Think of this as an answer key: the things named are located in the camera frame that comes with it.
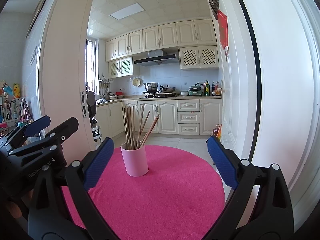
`pink cup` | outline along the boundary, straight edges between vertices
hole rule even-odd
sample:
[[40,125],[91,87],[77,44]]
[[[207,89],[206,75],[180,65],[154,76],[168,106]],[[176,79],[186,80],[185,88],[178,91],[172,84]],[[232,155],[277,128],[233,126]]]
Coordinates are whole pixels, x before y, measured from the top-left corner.
[[129,151],[127,143],[121,145],[121,152],[125,169],[128,175],[140,177],[145,175],[148,170],[146,148],[142,146],[140,149]]

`kitchen counter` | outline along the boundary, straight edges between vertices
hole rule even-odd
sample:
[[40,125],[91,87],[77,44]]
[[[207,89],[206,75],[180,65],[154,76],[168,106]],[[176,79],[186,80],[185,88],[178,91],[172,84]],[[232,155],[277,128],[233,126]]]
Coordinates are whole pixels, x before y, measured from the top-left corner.
[[113,103],[117,103],[117,102],[122,102],[122,101],[151,101],[151,100],[193,100],[193,99],[221,99],[222,96],[186,96],[183,97],[182,95],[179,95],[177,97],[174,98],[141,98],[143,97],[143,95],[139,95],[139,96],[128,96],[126,98],[117,98],[115,100],[112,101],[108,101],[105,103],[100,103],[97,104],[97,106],[105,106],[105,105],[110,105]]

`stove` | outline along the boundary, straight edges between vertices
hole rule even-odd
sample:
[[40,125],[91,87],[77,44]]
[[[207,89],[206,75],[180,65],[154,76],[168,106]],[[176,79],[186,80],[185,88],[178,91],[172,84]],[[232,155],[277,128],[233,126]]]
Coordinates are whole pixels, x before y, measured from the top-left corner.
[[178,95],[176,93],[160,93],[160,91],[156,92],[143,92],[144,97],[143,98],[174,98],[177,97]]

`window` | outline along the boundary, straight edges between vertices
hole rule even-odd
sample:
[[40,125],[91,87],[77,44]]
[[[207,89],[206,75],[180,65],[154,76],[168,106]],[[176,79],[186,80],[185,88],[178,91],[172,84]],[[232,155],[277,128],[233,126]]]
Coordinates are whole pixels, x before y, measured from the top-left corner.
[[85,81],[87,91],[99,94],[97,86],[98,76],[96,71],[96,42],[87,40],[85,48]]

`drawer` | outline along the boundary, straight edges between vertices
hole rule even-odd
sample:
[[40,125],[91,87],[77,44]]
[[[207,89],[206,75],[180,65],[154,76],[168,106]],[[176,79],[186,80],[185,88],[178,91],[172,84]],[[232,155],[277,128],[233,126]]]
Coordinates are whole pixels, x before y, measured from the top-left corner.
[[178,112],[190,112],[200,111],[200,100],[199,99],[191,99],[191,100],[177,100],[178,102]]
[[200,125],[197,123],[178,123],[178,134],[199,135]]
[[178,123],[200,123],[200,112],[178,112]]

